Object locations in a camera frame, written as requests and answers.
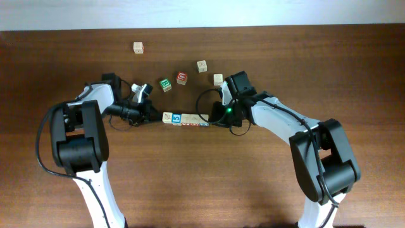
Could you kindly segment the plain wooden block row end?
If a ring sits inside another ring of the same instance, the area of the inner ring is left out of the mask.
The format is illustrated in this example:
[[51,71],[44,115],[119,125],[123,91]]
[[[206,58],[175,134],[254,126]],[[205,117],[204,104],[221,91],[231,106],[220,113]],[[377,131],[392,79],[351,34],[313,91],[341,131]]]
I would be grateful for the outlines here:
[[162,114],[162,122],[165,124],[172,124],[172,112],[163,112]]

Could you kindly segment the green N wooden block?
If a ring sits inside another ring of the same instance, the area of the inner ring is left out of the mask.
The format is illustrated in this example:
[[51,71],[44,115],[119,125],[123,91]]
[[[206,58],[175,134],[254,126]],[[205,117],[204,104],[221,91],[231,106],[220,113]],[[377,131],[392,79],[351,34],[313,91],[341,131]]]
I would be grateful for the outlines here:
[[213,75],[213,85],[214,86],[221,86],[223,83],[223,75],[222,74],[214,74]]

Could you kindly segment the ice cream wooden block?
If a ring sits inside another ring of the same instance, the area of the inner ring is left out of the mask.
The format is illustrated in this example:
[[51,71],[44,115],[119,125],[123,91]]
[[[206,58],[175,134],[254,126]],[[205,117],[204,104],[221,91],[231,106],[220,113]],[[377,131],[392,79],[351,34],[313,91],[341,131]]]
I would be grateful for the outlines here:
[[183,113],[181,114],[181,122],[182,125],[190,125],[190,114]]

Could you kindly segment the blue K wooden block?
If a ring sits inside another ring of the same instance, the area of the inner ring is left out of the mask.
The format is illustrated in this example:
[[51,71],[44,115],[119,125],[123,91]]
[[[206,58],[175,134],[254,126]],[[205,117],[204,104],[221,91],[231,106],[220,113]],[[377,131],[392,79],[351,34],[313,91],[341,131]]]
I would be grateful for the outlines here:
[[204,127],[209,126],[209,123],[207,123],[207,120],[209,120],[209,115],[201,114],[201,118],[199,119],[199,125],[204,126]]

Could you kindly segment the red I wooden block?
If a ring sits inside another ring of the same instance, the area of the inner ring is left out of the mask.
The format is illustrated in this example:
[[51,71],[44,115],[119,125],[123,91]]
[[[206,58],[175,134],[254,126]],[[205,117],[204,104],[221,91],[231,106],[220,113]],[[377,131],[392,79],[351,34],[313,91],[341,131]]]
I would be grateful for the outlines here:
[[196,114],[190,115],[190,125],[191,126],[200,126],[200,117],[199,117],[199,115],[196,115]]

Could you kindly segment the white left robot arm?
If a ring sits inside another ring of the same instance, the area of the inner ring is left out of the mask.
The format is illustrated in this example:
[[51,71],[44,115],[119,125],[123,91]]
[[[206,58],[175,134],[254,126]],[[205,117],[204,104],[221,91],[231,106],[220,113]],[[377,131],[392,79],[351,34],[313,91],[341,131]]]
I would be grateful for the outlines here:
[[105,73],[101,81],[85,85],[73,101],[50,113],[54,162],[80,189],[94,227],[128,225],[109,183],[109,144],[103,117],[119,117],[130,126],[139,126],[162,116],[148,100],[152,85],[132,84],[124,98],[123,82],[115,73]]

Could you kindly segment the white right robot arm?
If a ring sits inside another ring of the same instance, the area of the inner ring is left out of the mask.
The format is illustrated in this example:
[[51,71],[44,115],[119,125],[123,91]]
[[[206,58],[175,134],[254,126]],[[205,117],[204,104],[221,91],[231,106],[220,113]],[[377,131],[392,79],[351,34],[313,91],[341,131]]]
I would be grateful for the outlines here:
[[297,182],[306,199],[298,227],[332,227],[340,202],[361,171],[339,121],[324,122],[292,110],[268,92],[256,92],[247,73],[225,79],[208,122],[240,127],[243,120],[263,127],[291,149]]

